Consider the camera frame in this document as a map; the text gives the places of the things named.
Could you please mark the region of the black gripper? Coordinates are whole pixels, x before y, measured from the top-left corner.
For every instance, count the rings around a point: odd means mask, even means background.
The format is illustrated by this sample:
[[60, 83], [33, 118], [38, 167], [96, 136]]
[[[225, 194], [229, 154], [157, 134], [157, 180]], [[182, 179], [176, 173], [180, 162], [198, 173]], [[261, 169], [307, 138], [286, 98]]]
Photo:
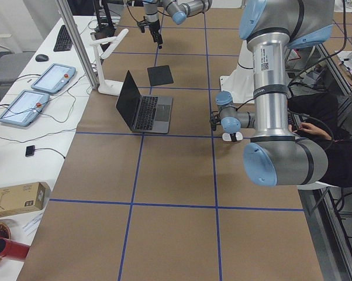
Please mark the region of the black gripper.
[[154, 22], [149, 22], [149, 31], [153, 37], [153, 42], [157, 43], [159, 49], [163, 47], [163, 38], [160, 34], [160, 21], [156, 20]]

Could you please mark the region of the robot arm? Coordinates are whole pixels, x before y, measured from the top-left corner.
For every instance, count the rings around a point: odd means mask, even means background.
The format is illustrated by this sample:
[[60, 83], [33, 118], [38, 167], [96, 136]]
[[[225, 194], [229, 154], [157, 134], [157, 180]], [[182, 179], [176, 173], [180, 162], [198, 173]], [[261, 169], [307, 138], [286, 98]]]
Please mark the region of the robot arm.
[[188, 17], [207, 12], [212, 6], [212, 1], [208, 0], [189, 1], [183, 4], [178, 4], [177, 1], [172, 0], [142, 1], [142, 3], [145, 15], [143, 20], [140, 21], [137, 26], [142, 33], [145, 32], [145, 27], [149, 28], [153, 42], [157, 43], [159, 49], [162, 48], [163, 44], [163, 38], [160, 33], [160, 20], [158, 16], [159, 4], [177, 25], [182, 24]]
[[333, 1], [248, 1], [239, 36], [253, 55], [255, 113], [233, 107], [230, 93], [216, 97], [220, 123], [235, 135], [242, 126], [255, 129], [243, 163], [260, 186], [305, 185], [320, 180], [328, 160], [315, 142], [288, 128], [285, 52], [325, 42], [332, 33]]

